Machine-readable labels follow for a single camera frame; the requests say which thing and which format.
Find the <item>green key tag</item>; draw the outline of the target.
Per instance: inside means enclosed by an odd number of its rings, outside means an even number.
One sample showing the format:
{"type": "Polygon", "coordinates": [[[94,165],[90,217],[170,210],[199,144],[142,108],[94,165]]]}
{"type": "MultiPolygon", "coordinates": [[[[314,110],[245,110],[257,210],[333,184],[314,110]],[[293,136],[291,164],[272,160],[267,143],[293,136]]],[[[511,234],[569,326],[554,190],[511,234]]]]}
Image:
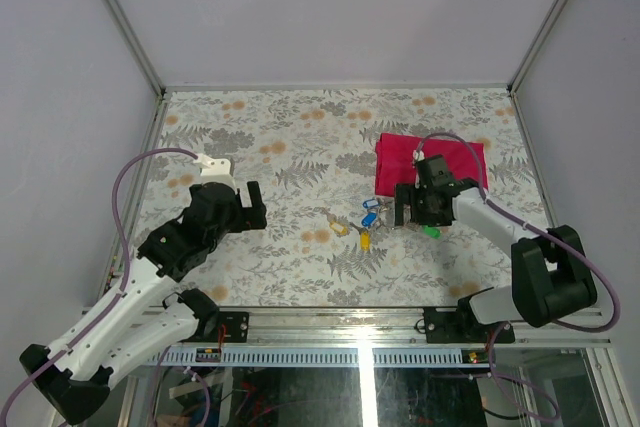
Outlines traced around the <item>green key tag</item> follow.
{"type": "Polygon", "coordinates": [[[436,227],[423,226],[422,231],[429,237],[433,239],[438,239],[441,237],[441,231],[436,227]]]}

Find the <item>metal keyring with clips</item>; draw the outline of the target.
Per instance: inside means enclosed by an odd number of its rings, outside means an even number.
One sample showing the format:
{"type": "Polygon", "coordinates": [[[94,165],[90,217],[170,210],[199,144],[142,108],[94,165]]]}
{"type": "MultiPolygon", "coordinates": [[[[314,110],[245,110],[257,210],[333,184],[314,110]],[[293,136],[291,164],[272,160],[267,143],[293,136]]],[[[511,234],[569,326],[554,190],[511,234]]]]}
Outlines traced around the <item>metal keyring with clips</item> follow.
{"type": "Polygon", "coordinates": [[[393,228],[394,227],[394,200],[390,197],[372,197],[377,198],[380,201],[380,207],[376,209],[364,209],[364,213],[359,218],[357,222],[351,222],[351,224],[356,224],[358,226],[361,225],[362,218],[371,211],[374,211],[378,214],[378,218],[374,225],[370,228],[367,228],[369,231],[375,231],[380,228],[393,228]]]}

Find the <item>blue key tag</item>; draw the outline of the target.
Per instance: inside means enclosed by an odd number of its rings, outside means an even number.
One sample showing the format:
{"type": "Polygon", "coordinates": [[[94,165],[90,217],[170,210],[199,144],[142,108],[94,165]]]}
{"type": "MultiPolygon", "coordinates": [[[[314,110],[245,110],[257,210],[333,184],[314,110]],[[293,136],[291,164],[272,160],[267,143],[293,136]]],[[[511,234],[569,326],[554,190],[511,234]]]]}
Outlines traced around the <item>blue key tag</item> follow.
{"type": "Polygon", "coordinates": [[[380,201],[377,198],[370,198],[370,199],[365,200],[362,203],[362,206],[367,210],[376,209],[376,208],[380,207],[380,201]]]}
{"type": "Polygon", "coordinates": [[[368,212],[361,220],[361,225],[364,228],[370,228],[374,225],[378,218],[378,214],[374,211],[368,212]]]}

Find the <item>key with yellow tag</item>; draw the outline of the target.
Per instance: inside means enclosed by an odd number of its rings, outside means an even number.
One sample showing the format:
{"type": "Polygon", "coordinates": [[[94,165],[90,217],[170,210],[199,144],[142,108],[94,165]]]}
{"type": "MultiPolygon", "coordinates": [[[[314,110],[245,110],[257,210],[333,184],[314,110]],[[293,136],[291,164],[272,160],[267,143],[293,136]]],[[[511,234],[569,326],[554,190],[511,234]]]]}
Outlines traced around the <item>key with yellow tag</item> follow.
{"type": "Polygon", "coordinates": [[[368,252],[371,248],[371,236],[366,227],[351,224],[351,227],[358,232],[359,244],[362,251],[368,252]]]}

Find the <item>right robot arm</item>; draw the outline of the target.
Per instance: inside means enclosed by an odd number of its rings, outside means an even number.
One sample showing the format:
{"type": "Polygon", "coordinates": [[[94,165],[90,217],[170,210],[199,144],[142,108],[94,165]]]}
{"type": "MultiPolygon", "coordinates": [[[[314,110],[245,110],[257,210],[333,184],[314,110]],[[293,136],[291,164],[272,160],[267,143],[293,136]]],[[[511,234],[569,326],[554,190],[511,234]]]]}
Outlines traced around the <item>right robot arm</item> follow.
{"type": "Polygon", "coordinates": [[[416,153],[413,164],[415,182],[395,188],[395,225],[442,228],[461,223],[497,246],[511,262],[509,285],[469,294],[454,307],[424,308],[428,341],[482,342],[495,336],[502,322],[523,321],[539,328],[595,304],[593,275],[573,228],[536,232],[492,206],[477,181],[456,179],[441,155],[416,153]]]}

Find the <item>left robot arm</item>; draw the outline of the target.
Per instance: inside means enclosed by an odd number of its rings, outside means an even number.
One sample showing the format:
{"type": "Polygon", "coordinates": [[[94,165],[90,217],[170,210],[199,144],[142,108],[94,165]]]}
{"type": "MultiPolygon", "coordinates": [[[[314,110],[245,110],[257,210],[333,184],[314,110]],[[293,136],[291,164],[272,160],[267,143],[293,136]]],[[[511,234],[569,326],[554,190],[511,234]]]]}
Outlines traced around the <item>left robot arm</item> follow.
{"type": "Polygon", "coordinates": [[[266,228],[258,182],[247,189],[251,204],[245,207],[225,183],[191,186],[190,204],[148,235],[119,285],[63,336],[21,353],[30,383],[68,425],[93,416],[124,377],[171,345],[223,339],[227,327],[219,307],[197,288],[180,292],[174,304],[142,326],[133,322],[152,302],[175,293],[226,235],[266,228]]]}

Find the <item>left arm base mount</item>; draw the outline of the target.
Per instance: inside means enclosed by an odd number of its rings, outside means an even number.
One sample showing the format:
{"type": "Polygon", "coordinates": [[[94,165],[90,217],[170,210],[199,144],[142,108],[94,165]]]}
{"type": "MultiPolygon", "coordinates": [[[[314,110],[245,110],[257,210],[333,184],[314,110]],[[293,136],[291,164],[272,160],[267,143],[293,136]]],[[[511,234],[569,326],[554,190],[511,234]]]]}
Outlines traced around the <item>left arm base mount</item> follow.
{"type": "Polygon", "coordinates": [[[221,311],[198,322],[191,337],[196,342],[213,342],[226,345],[246,343],[250,314],[245,311],[221,311]]]}

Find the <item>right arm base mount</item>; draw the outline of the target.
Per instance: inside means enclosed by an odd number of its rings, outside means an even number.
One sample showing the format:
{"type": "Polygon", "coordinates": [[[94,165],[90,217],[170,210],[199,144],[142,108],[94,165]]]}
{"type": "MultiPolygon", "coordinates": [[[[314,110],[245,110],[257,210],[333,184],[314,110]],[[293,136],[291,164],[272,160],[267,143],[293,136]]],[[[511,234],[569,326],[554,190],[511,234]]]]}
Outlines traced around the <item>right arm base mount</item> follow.
{"type": "Polygon", "coordinates": [[[428,344],[462,344],[467,341],[456,307],[424,307],[423,320],[428,344]]]}

